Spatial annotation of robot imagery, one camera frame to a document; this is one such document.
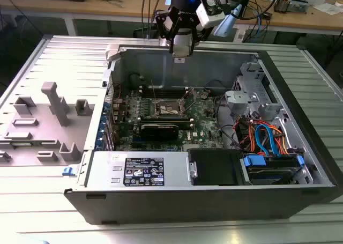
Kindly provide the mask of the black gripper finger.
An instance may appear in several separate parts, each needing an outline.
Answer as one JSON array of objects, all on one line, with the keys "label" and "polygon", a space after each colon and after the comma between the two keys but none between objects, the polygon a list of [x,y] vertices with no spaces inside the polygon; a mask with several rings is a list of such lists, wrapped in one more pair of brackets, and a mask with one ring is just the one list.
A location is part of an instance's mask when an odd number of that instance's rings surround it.
[{"label": "black gripper finger", "polygon": [[[170,29],[165,26],[168,18],[171,21]],[[160,37],[169,41],[169,52],[173,53],[174,38],[180,29],[179,10],[159,11],[155,16],[155,21]]]},{"label": "black gripper finger", "polygon": [[190,53],[193,53],[197,44],[208,39],[210,33],[212,32],[212,28],[203,28],[201,30],[197,29],[197,26],[200,25],[200,21],[196,14],[190,15],[187,23],[191,34]]}]

